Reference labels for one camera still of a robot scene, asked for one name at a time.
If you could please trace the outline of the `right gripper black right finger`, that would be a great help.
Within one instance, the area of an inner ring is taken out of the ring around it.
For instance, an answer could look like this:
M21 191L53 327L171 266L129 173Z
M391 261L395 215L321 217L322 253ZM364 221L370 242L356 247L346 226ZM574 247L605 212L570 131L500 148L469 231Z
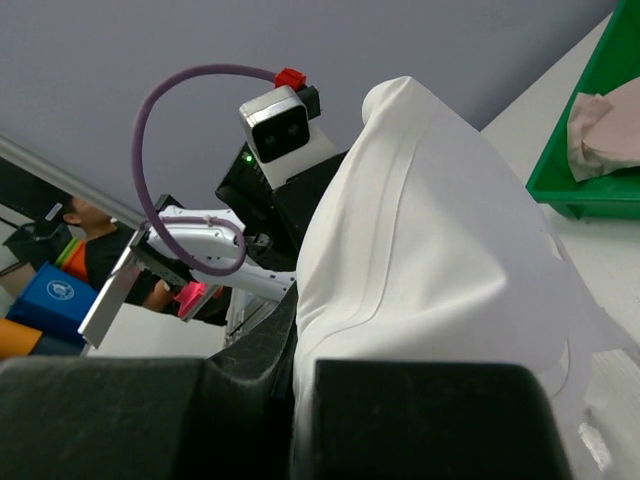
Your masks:
M295 479L570 479L542 387L505 364L321 360Z

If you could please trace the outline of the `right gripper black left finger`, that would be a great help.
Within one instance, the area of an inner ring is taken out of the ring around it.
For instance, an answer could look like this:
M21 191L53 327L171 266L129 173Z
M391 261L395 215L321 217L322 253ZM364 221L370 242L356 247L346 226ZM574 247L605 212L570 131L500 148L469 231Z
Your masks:
M1 365L5 479L283 479L274 365L29 357Z

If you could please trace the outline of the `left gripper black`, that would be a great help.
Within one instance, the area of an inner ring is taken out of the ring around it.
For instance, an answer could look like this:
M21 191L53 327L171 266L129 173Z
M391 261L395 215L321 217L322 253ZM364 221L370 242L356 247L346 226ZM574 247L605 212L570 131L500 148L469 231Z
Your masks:
M247 255L267 270L294 270L311 218L346 154L339 153L272 189L244 144L216 189L245 225ZM297 344L297 282L271 314L210 358L220 391L286 395Z

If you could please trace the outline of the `white bra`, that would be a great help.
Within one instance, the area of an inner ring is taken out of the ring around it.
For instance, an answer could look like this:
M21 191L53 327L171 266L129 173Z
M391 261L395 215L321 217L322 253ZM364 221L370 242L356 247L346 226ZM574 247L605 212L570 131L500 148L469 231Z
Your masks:
M496 150L411 77L383 82L297 263L295 422L311 436L320 359L500 362L545 381L565 430L590 359L588 292Z

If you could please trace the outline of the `white mesh laundry bag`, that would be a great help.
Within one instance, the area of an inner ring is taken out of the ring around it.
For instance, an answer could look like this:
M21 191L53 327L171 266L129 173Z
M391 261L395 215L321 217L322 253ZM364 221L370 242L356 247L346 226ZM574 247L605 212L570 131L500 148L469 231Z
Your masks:
M578 479L639 476L639 224L546 210L603 319L571 331L569 392L553 400Z

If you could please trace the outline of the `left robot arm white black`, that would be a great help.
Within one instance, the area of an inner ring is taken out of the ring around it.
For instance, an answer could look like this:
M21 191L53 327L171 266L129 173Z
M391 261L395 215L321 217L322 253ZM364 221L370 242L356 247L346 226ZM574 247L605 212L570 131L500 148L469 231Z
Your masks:
M295 282L308 225L344 156L337 154L272 189L248 147L242 147L216 190L222 210L187 210L162 196L157 212L193 259L206 266L241 268L222 277L197 271L179 259L150 225L136 234L131 250L139 264L182 290L190 282L222 285L279 303Z

